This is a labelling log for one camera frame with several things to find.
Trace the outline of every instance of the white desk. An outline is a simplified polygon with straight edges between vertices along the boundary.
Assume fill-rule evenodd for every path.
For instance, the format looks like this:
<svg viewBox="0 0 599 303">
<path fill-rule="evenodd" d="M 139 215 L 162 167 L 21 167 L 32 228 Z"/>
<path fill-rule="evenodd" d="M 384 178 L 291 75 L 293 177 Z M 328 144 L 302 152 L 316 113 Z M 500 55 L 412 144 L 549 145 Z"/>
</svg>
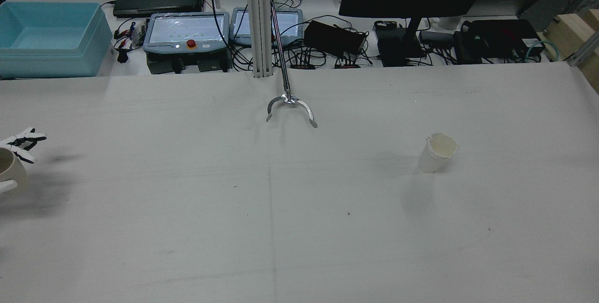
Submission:
<svg viewBox="0 0 599 303">
<path fill-rule="evenodd" d="M 599 97 L 564 63 L 0 81 L 7 303 L 594 303 Z M 426 136 L 460 143 L 438 173 Z"/>
</svg>

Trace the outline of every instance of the light blue plastic bin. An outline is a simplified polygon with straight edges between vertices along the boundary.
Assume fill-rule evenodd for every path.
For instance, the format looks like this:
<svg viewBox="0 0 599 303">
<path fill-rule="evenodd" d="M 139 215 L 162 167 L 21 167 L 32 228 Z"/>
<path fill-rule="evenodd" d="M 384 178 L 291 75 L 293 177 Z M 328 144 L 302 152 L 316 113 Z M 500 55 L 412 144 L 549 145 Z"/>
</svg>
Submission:
<svg viewBox="0 0 599 303">
<path fill-rule="evenodd" d="M 98 3 L 0 5 L 0 77 L 92 77 L 112 35 Z"/>
</svg>

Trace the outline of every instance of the green cable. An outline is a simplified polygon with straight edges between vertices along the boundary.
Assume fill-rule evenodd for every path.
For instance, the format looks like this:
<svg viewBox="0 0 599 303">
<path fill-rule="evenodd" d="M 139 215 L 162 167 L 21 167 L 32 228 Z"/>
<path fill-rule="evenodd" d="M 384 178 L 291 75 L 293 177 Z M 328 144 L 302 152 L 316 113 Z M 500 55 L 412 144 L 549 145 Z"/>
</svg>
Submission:
<svg viewBox="0 0 599 303">
<path fill-rule="evenodd" d="M 526 63 L 526 60 L 528 58 L 528 56 L 530 55 L 530 51 L 533 50 L 533 47 L 535 47 L 536 45 L 539 45 L 540 43 L 547 43 L 547 45 L 550 45 L 551 47 L 554 48 L 555 50 L 555 60 L 557 61 L 560 58 L 560 51 L 558 50 L 558 47 L 555 45 L 555 43 L 552 43 L 551 41 L 537 41 L 536 43 L 533 43 L 533 45 L 531 45 L 531 47 L 528 47 L 528 51 L 526 51 L 526 55 L 524 56 L 524 62 Z"/>
</svg>

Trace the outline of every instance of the wooden block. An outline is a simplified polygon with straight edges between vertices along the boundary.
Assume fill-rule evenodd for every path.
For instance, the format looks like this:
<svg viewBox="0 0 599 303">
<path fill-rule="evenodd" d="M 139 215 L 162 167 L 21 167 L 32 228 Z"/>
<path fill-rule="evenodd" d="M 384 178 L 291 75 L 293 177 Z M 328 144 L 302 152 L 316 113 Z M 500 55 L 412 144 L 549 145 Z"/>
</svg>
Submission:
<svg viewBox="0 0 599 303">
<path fill-rule="evenodd" d="M 597 30 L 599 30 L 599 9 L 590 9 L 586 11 L 582 15 L 582 20 L 597 32 Z"/>
<path fill-rule="evenodd" d="M 560 49 L 561 59 L 575 52 L 595 31 L 577 14 L 560 14 L 547 27 L 545 37 Z"/>
<path fill-rule="evenodd" d="M 576 50 L 593 35 L 595 31 L 576 14 L 561 14 L 547 27 L 546 33 L 539 33 L 542 40 L 555 43 L 560 50 L 560 59 L 564 59 Z M 552 47 L 547 47 L 552 57 L 555 52 Z M 599 92 L 599 49 L 596 49 L 582 64 L 580 71 L 595 91 Z"/>
</svg>

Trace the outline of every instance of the robotic hand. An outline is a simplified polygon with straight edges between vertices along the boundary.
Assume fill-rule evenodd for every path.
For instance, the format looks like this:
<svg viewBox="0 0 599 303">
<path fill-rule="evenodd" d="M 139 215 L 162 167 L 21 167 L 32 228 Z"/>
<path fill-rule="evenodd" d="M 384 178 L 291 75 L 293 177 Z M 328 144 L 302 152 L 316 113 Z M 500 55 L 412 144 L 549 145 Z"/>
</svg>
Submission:
<svg viewBox="0 0 599 303">
<path fill-rule="evenodd" d="M 46 139 L 45 134 L 37 133 L 34 128 L 27 128 L 19 135 L 11 136 L 0 141 L 0 147 L 7 148 L 15 153 L 20 160 L 33 164 L 36 158 L 28 151 L 36 146 L 39 141 Z"/>
</svg>

